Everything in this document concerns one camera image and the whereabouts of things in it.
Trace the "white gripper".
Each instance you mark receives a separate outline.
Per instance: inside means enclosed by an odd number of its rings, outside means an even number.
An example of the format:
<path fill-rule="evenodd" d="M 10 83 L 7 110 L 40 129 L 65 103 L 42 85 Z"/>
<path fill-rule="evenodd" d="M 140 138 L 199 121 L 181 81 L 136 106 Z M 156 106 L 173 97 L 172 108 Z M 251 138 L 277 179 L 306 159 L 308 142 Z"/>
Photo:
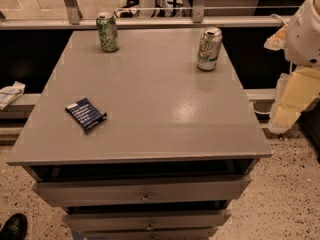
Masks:
<path fill-rule="evenodd" d="M 286 60 L 301 65 L 278 79 L 268 129 L 284 133 L 320 93 L 320 0 L 305 0 L 288 26 L 270 36 L 264 47 L 273 51 L 284 48 Z"/>

